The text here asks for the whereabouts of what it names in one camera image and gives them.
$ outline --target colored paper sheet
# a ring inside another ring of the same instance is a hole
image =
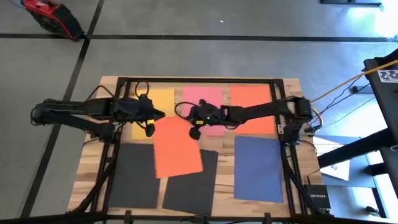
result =
[[[201,150],[203,172],[169,177],[163,208],[196,215],[211,215],[218,153]]]
[[[165,117],[157,121],[153,135],[157,178],[203,170],[199,145],[189,136],[191,127],[188,121],[179,117]]]
[[[236,106],[254,106],[272,101],[269,85],[231,85],[231,104]],[[247,121],[234,130],[235,134],[275,134],[273,116]]]
[[[235,199],[283,202],[278,140],[236,136],[234,174]]]
[[[143,94],[146,90],[138,90],[137,94]],[[155,109],[163,111],[166,116],[174,116],[174,89],[150,89],[148,98],[152,100]],[[145,130],[140,128],[136,123],[132,124],[132,138],[133,140],[149,139],[145,135]]]
[[[199,104],[200,99],[220,107],[223,103],[223,90],[220,87],[188,86],[183,89],[183,101]],[[182,116],[188,116],[192,105],[182,105]],[[224,126],[205,126],[200,132],[206,136],[223,136]]]
[[[160,180],[155,176],[154,147],[150,144],[121,144],[109,206],[156,208]]]

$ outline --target wooden table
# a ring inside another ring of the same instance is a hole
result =
[[[115,91],[118,77],[103,77],[101,85]],[[230,104],[228,83],[149,83],[151,88],[175,88],[175,103],[182,101],[182,88],[184,86],[220,86],[223,89],[223,104]],[[287,96],[302,96],[300,83],[298,79],[284,79],[285,94]],[[134,87],[131,88],[130,95],[133,95]],[[97,97],[109,97],[103,90],[99,90]],[[277,135],[261,135],[261,138],[274,138]],[[301,139],[312,142],[307,136]],[[121,144],[123,143],[144,143],[152,144],[152,140],[132,140],[131,125],[125,125]],[[224,136],[203,136],[199,140],[201,149],[214,150],[219,153],[218,167],[216,174],[215,194],[213,199],[213,209],[211,215],[214,217],[263,217],[265,212],[271,213],[272,217],[289,217],[289,208],[285,192],[285,183],[282,183],[284,191],[284,203],[258,202],[248,200],[234,199],[234,133],[226,130]],[[75,183],[73,185],[72,195],[70,197],[68,209],[72,210],[86,197],[92,186],[95,184],[98,166],[100,163],[101,153],[103,150],[102,142],[90,142],[83,147]],[[307,179],[307,175],[318,170],[318,161],[315,155],[315,149],[307,143],[297,146],[297,154],[299,167],[303,181]],[[322,184],[322,177],[319,172],[310,176],[312,184]],[[101,210],[103,203],[103,195],[99,197],[98,210]],[[174,215],[174,216],[192,216],[193,214],[167,210],[162,208],[167,178],[160,180],[160,190],[158,197],[158,207],[156,209],[138,209],[138,208],[109,208],[108,214],[123,215],[126,210],[131,210],[132,215]],[[299,198],[297,191],[292,184],[295,209],[300,211]]]

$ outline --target yellow paper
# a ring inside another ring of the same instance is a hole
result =
[[[138,90],[137,94],[145,94],[146,90]],[[155,109],[163,111],[166,116],[174,116],[174,89],[153,89],[149,90],[148,98],[152,100]],[[132,124],[133,140],[149,139],[145,135],[145,130],[136,123]]]

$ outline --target orange paper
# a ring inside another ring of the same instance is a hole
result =
[[[189,136],[192,125],[167,116],[155,123],[153,135],[156,177],[173,177],[203,171],[197,141]]]
[[[272,101],[269,85],[231,85],[231,104],[236,106],[254,106]],[[247,121],[234,130],[235,134],[275,134],[273,116]]]

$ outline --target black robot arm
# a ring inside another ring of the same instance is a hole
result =
[[[30,113],[33,125],[64,124],[84,130],[92,138],[111,141],[114,136],[113,123],[96,123],[74,115],[87,115],[98,121],[113,121],[115,123],[137,122],[151,136],[155,131],[153,120],[163,118],[165,114],[154,108],[152,100],[142,94],[138,99],[98,98],[79,101],[44,100]]]
[[[193,124],[193,128],[190,130],[190,136],[193,139],[200,138],[199,128],[205,125],[223,125],[226,128],[234,129],[250,119],[283,115],[286,118],[286,125],[283,129],[284,141],[295,144],[299,141],[299,132],[303,124],[312,119],[310,101],[297,96],[247,108],[226,105],[217,108],[205,100],[200,100],[199,105],[192,105],[189,115],[183,118]]]

